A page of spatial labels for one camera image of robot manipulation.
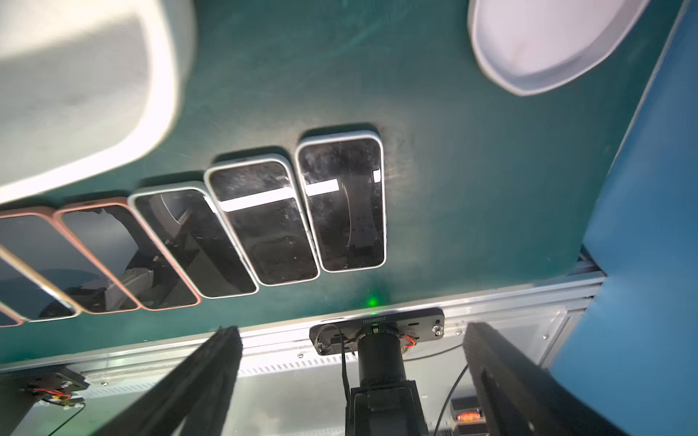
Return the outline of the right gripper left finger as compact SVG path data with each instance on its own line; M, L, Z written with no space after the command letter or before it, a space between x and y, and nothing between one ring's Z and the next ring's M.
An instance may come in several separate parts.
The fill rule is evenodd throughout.
M95 435L220 435L243 356L237 327L221 328Z

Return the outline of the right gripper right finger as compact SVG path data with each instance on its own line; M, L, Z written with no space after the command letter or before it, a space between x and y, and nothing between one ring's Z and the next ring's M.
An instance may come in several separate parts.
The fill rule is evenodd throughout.
M463 349L489 434L625 434L488 323L467 326Z

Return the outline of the black phone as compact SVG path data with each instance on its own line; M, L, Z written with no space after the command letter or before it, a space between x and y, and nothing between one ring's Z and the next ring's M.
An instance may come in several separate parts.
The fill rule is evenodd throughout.
M376 269L387 258L385 150L363 130L309 136L294 166L321 268L338 274Z
M216 163L204 182L261 285L314 281L320 266L292 167L279 154Z
M256 294L254 279L201 182L145 187L127 203L176 272L208 300Z

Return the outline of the pink case phone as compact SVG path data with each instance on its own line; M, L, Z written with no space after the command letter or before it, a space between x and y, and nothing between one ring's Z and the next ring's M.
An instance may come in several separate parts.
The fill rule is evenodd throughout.
M140 308L163 312L201 303L124 197L72 203L56 210L53 218L68 239Z
M48 207L1 212L1 246L75 301L81 314L139 310L136 301L119 290L60 230L53 212Z

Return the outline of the white case phone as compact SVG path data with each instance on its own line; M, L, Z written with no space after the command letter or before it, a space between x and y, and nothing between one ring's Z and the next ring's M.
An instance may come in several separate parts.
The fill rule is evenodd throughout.
M4 246L1 303L29 323L71 319L82 312L75 301Z

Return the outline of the white plastic storage box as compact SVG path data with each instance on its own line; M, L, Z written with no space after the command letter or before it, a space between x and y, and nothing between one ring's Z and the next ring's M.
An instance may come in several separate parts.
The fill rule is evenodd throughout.
M190 1L1 5L1 200L127 165L169 134L196 56Z

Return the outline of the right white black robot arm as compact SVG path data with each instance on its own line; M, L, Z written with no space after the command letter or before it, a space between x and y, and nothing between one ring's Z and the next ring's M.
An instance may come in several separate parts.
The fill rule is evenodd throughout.
M357 341L360 384L343 384L348 435L427 435L402 340L371 327ZM623 430L565 390L488 323L462 343L491 435L621 435ZM222 328L154 388L96 430L98 435L221 434L243 355L236 327Z

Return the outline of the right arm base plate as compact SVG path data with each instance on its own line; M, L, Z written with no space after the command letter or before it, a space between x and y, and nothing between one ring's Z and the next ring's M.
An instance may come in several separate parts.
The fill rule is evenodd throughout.
M445 336L445 314L439 308L407 312L376 312L365 318L335 321L313 326L309 339L321 355L358 352L358 343L369 334L391 334L404 350Z

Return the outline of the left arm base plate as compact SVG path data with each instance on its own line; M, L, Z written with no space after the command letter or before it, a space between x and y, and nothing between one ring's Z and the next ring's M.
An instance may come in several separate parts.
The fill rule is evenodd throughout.
M1 434L11 435L37 403L75 407L85 401L78 392L90 387L87 378L55 365L1 373Z

